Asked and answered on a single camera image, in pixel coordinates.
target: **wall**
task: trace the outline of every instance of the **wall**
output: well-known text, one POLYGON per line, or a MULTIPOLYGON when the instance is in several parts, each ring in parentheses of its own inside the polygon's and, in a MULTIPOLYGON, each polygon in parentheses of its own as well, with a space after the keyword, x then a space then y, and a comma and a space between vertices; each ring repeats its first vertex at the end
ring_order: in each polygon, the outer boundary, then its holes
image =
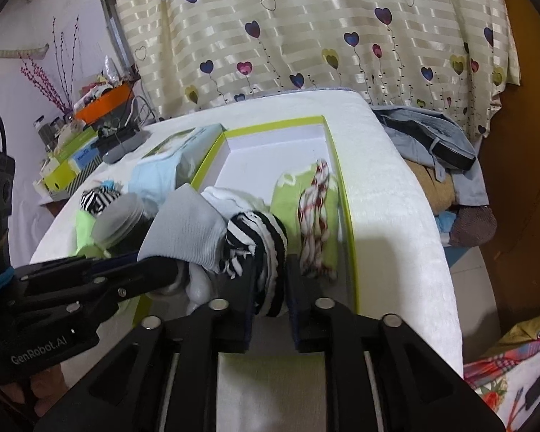
POLYGON ((502 330, 540 314, 540 15, 528 0, 506 0, 522 71, 508 85, 480 162, 498 220, 481 250, 502 330))
MULTIPOLYGON (((79 43, 76 48, 74 78, 102 70, 104 55, 115 58, 104 13, 99 0, 10 0, 0 13, 0 49, 32 48, 50 44, 50 50, 38 62, 58 80, 52 19, 57 34, 64 31, 67 52, 72 48, 73 25, 79 15, 79 43)), ((10 254, 13 266, 26 264, 52 222, 48 211, 38 206, 40 199, 32 182, 39 178, 40 161, 45 157, 42 142, 33 126, 44 115, 54 119, 56 108, 20 73, 17 59, 0 59, 0 115, 4 120, 8 152, 16 160, 13 190, 13 215, 10 219, 10 254)))

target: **floor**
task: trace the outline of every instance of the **floor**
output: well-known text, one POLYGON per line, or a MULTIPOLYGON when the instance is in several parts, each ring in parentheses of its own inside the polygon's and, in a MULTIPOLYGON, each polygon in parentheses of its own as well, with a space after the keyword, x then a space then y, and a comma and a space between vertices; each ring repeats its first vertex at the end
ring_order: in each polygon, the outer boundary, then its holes
POLYGON ((500 338, 496 301, 478 247, 471 248, 451 268, 464 362, 476 360, 500 338))

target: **finger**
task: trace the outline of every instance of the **finger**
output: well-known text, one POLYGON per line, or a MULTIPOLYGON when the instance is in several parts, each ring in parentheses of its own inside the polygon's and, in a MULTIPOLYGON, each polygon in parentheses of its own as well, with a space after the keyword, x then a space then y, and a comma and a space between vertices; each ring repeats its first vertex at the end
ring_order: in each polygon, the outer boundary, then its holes
POLYGON ((64 387, 56 392, 54 395, 50 395, 46 398, 39 399, 38 402, 36 402, 36 406, 34 406, 34 411, 36 413, 36 416, 41 418, 48 412, 48 410, 54 406, 56 401, 58 401, 60 398, 64 396, 64 394, 68 391, 68 387, 66 384, 64 384, 64 387))
POLYGON ((22 387, 17 383, 3 385, 0 387, 0 390, 2 390, 11 401, 17 402, 18 404, 24 404, 24 392, 22 391, 22 387))
POLYGON ((66 387, 60 364, 30 377, 32 392, 36 398, 46 398, 66 387))

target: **white tablecloth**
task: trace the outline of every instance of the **white tablecloth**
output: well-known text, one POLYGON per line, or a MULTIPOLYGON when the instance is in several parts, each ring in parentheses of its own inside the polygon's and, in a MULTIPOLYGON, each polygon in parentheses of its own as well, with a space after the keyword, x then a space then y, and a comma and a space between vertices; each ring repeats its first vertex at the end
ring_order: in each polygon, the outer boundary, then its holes
MULTIPOLYGON (((70 198, 32 261, 69 255, 75 249, 74 215, 82 190, 105 179, 127 183, 141 156, 171 133, 211 123, 233 129, 314 115, 323 115, 328 122, 346 185, 357 253, 359 313, 374 318, 400 314, 461 374, 462 336, 454 289, 432 211, 367 103, 350 91, 251 99, 149 126, 151 136, 144 145, 115 165, 101 165, 70 198)), ((133 312, 128 307, 101 325, 101 343, 64 363, 69 384, 129 331, 133 312)), ((221 357, 218 430, 325 430, 319 356, 221 357)))

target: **heart-patterned curtain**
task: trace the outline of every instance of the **heart-patterned curtain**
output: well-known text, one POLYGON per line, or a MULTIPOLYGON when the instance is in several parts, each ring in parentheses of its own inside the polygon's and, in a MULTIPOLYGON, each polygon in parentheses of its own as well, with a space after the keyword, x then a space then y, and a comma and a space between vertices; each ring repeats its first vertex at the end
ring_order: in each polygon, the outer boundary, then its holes
POLYGON ((444 112, 486 135, 519 82, 504 0, 116 0, 163 117, 296 89, 444 112))

